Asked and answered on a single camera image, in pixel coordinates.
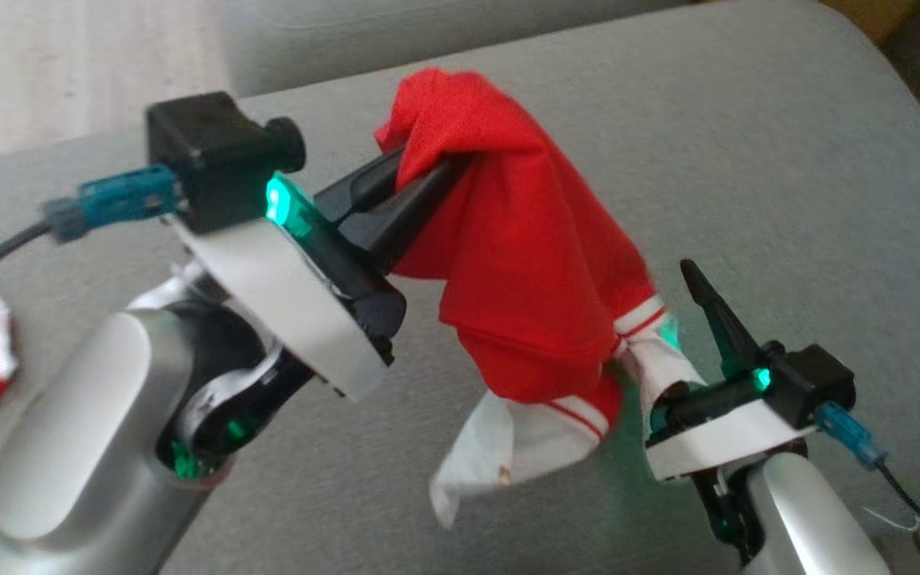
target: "black knob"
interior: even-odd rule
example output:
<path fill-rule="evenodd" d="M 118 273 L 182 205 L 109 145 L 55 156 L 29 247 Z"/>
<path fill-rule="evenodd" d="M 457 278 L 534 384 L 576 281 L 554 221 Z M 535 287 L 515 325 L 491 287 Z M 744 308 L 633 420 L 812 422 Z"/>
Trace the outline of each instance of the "black knob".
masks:
<path fill-rule="evenodd" d="M 279 142 L 284 151 L 284 163 L 279 170 L 284 172 L 299 172 L 307 161 L 307 147 L 303 145 L 303 134 L 300 128 L 289 117 L 273 117 L 265 125 L 265 131 Z"/>

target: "gray fabric surface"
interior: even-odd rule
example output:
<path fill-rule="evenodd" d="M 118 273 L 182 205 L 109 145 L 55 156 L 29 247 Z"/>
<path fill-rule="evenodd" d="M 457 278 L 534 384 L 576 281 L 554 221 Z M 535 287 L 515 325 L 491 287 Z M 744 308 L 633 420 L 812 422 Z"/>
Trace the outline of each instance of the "gray fabric surface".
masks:
<path fill-rule="evenodd" d="M 718 357 L 679 278 L 688 256 L 756 338 L 819 342 L 854 369 L 855 413 L 920 497 L 920 108 L 861 33 L 814 3 L 728 2 L 438 63 L 481 70 L 554 136 L 641 248 L 702 375 L 718 375 Z M 299 182 L 314 190 L 372 157 L 370 132 L 413 69 L 244 108 L 299 122 L 310 156 Z M 141 138 L 0 157 L 0 239 L 40 200 L 141 165 Z M 144 223 L 32 245 L 0 266 L 22 357 L 0 445 L 81 336 L 180 257 L 168 230 Z M 361 404 L 300 393 L 246 449 L 168 575 L 733 572 L 693 488 L 650 480 L 633 409 L 590 461 L 465 506 L 441 531 L 427 481 L 482 387 L 435 321 L 441 288 L 397 284 L 411 314 L 383 388 Z M 861 506 L 901 517 L 843 448 L 817 437 L 811 456 L 870 532 L 883 528 Z"/>
<path fill-rule="evenodd" d="M 686 4 L 687 0 L 227 0 L 240 96 Z"/>

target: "light wood floor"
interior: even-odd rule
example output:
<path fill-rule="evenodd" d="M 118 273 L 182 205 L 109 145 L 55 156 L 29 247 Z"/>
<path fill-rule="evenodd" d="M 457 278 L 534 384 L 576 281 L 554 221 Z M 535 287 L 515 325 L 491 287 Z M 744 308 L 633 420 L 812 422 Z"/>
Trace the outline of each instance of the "light wood floor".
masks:
<path fill-rule="evenodd" d="M 0 153 L 139 121 L 229 87 L 222 0 L 0 0 Z"/>

